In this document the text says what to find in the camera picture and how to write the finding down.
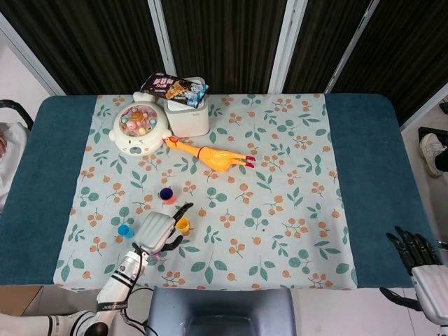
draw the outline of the yellow rubber chicken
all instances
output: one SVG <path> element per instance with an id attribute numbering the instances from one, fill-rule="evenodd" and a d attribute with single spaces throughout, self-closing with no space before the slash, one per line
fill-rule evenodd
<path id="1" fill-rule="evenodd" d="M 232 165 L 241 165 L 254 168 L 252 162 L 246 161 L 256 161 L 253 156 L 245 156 L 242 154 L 229 152 L 228 150 L 218 150 L 210 148 L 208 146 L 204 146 L 201 148 L 193 147 L 180 142 L 179 139 L 175 138 L 174 136 L 166 138 L 163 141 L 171 149 L 181 149 L 182 151 L 185 151 L 203 161 L 203 163 L 205 163 L 213 170 L 216 170 L 217 172 L 225 172 Z"/>

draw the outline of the snack package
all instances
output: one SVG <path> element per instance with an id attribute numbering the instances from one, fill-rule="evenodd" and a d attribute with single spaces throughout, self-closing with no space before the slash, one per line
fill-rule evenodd
<path id="1" fill-rule="evenodd" d="M 209 86 L 190 82 L 161 72 L 152 74 L 140 91 L 150 95 L 192 106 L 195 109 L 205 96 Z"/>

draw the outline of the blue cup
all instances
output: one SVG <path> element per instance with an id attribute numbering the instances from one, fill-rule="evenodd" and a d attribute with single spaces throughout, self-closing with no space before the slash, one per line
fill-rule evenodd
<path id="1" fill-rule="evenodd" d="M 120 227 L 118 228 L 118 234 L 120 236 L 124 236 L 126 238 L 133 238 L 134 231 L 132 231 L 128 225 L 123 224 L 123 225 L 120 225 Z"/>

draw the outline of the yellow cup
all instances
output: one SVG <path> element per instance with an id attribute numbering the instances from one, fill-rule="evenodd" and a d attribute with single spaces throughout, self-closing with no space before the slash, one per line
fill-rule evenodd
<path id="1" fill-rule="evenodd" d="M 176 223 L 176 228 L 181 232 L 188 232 L 190 229 L 190 221 L 186 217 L 182 217 L 179 219 L 179 222 Z"/>

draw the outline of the cable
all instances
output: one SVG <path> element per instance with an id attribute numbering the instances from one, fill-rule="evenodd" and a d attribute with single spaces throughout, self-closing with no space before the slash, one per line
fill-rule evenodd
<path id="1" fill-rule="evenodd" d="M 142 291 L 142 290 L 147 290 L 147 291 L 151 291 L 151 292 L 154 291 L 152 288 L 141 287 L 141 288 L 138 288 L 138 289 L 134 290 L 134 291 L 131 293 L 131 295 L 134 294 L 135 292 Z"/>
<path id="2" fill-rule="evenodd" d="M 149 290 L 149 291 L 152 291 L 152 292 L 154 291 L 152 288 L 147 288 L 147 287 L 138 288 L 138 289 L 132 291 L 132 290 L 134 289 L 134 287 L 135 287 L 135 284 L 137 283 L 137 279 L 138 279 L 139 276 L 140 276 L 141 265 L 142 265 L 142 263 L 143 263 L 143 252 L 141 251 L 140 246 L 138 246 L 138 245 L 135 244 L 135 243 L 132 243 L 132 247 L 134 247 L 134 249 L 136 249 L 137 253 L 139 254 L 140 261 L 139 261 L 139 270 L 138 270 L 138 272 L 137 272 L 137 277 L 136 277 L 134 283 L 131 285 L 131 288 L 129 288 L 129 290 L 128 290 L 128 292 L 127 292 L 127 295 L 126 295 L 126 301 L 128 301 L 128 299 L 129 299 L 129 297 L 131 296 L 131 294 L 133 294 L 133 293 L 135 293 L 135 292 L 138 292 L 138 291 L 142 291 L 143 289 L 145 289 L 145 290 Z M 155 334 L 155 336 L 159 336 L 159 335 L 156 333 L 156 331 L 155 331 L 154 329 L 152 329 L 149 325 L 144 325 L 142 322 L 138 322 L 137 320 L 134 320 L 133 318 L 130 318 L 130 317 L 127 315 L 127 309 L 126 309 L 126 308 L 121 310 L 121 315 L 122 315 L 122 317 L 123 317 L 123 315 L 125 316 L 125 318 L 123 319 L 123 321 L 124 321 L 127 325 L 132 326 L 133 328 L 137 329 L 142 335 L 145 335 L 145 332 L 142 331 L 139 327 L 137 327 L 137 326 L 134 325 L 133 323 L 135 323 L 135 324 L 137 324 L 137 325 L 139 325 L 139 326 L 142 326 L 143 328 L 145 328 L 145 330 L 146 330 L 146 328 L 148 328 L 149 330 L 151 330 L 151 331 Z"/>

